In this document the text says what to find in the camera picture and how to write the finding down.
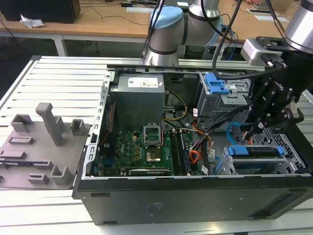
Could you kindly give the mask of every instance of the green circuit board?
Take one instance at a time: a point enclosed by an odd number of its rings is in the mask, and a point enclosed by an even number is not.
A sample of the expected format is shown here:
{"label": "green circuit board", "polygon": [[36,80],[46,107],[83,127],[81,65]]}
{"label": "green circuit board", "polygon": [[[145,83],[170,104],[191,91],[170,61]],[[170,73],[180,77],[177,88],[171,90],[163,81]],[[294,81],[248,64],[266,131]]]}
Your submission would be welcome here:
{"label": "green circuit board", "polygon": [[[164,132],[162,138],[163,145],[160,148],[156,146],[144,146],[143,131],[119,131],[117,136],[116,154],[110,167],[101,167],[103,176],[127,176],[131,169],[166,169],[171,171],[174,176],[174,166],[172,159],[172,149],[169,131]],[[184,147],[188,149],[193,145],[193,136],[190,132],[183,134]],[[147,140],[159,140],[158,131],[153,128],[147,131]],[[191,175],[199,175],[199,167],[193,165]]]}
{"label": "green circuit board", "polygon": [[[169,132],[164,133],[161,148],[144,146],[143,131],[120,131],[117,137],[115,168],[164,168],[173,173]],[[158,140],[158,133],[147,132],[148,140]]]}

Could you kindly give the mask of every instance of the aluminum profile table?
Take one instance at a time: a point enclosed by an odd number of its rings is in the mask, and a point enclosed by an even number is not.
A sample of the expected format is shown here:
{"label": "aluminum profile table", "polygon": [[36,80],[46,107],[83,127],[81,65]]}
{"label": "aluminum profile table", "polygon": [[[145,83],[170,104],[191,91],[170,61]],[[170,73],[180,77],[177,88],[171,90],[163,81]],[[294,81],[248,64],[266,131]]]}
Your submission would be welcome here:
{"label": "aluminum profile table", "polygon": [[[30,61],[0,101],[0,144],[11,132],[10,121],[15,114],[29,113],[33,120],[40,120],[34,110],[41,101],[51,102],[55,115],[62,115],[64,122],[78,117],[93,125],[107,64],[130,63],[142,65],[140,59],[121,58],[42,57]],[[180,64],[209,67],[211,62],[182,60]],[[249,68],[242,62],[218,66]],[[312,102],[312,95],[305,91],[298,103],[305,115],[298,126],[311,144]],[[276,220],[95,226],[82,201],[73,200],[71,195],[71,190],[0,189],[0,234],[313,234],[313,199]]]}

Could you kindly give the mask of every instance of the floor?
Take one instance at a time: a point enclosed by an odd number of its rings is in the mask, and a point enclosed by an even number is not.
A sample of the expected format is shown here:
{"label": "floor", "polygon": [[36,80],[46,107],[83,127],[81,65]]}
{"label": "floor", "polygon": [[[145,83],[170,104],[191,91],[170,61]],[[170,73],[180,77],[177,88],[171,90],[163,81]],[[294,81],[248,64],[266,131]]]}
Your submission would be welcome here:
{"label": "floor", "polygon": [[[0,42],[0,99],[9,89],[14,80],[26,66],[32,55],[57,56],[57,50],[52,40],[46,39],[10,39],[10,44]],[[94,43],[91,41],[66,40],[69,56],[96,56],[96,57],[128,57],[139,58],[142,43],[100,42],[100,52],[95,51]],[[228,60],[232,48],[225,51],[223,60]],[[237,53],[232,59],[241,60]],[[184,47],[178,49],[179,58],[184,58]],[[214,48],[205,50],[202,58],[212,59]]]}

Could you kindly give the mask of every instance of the blue cable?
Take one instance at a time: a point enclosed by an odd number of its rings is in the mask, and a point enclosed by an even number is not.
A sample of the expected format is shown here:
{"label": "blue cable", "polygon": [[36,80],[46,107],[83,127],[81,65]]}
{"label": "blue cable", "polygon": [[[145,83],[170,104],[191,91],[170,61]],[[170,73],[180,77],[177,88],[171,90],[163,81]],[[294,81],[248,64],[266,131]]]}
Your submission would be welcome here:
{"label": "blue cable", "polygon": [[231,58],[233,57],[233,55],[234,55],[234,53],[235,53],[235,49],[236,49],[236,47],[237,47],[237,44],[236,44],[236,46],[234,46],[233,52],[231,53],[231,55],[230,55],[230,57],[229,57],[228,61],[230,61],[230,60],[231,60]]}
{"label": "blue cable", "polygon": [[231,123],[228,125],[227,129],[226,129],[226,135],[227,135],[228,140],[229,140],[233,145],[237,145],[237,143],[232,139],[232,137],[231,137],[231,135],[230,135],[230,127],[231,127],[232,125],[235,125],[235,126],[240,127],[241,124],[238,123],[238,122],[231,122]]}

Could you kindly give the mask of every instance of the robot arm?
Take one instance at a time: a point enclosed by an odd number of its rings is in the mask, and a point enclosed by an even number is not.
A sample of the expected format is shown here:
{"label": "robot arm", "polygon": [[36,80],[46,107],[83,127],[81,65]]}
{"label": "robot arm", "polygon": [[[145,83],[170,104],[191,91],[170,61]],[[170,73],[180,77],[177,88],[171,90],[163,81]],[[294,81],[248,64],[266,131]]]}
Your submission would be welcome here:
{"label": "robot arm", "polygon": [[[204,7],[211,23],[222,29],[222,18],[218,9],[220,0],[206,0]],[[144,54],[144,64],[153,66],[177,66],[179,45],[209,46],[218,40],[218,34],[208,24],[201,10],[201,0],[183,14],[178,7],[163,7],[158,17],[149,49]]]}
{"label": "robot arm", "polygon": [[303,121],[296,107],[313,82],[313,0],[303,0],[284,39],[257,37],[245,42],[242,56],[251,65],[285,67],[251,82],[251,105],[242,131],[246,139],[268,127]]}

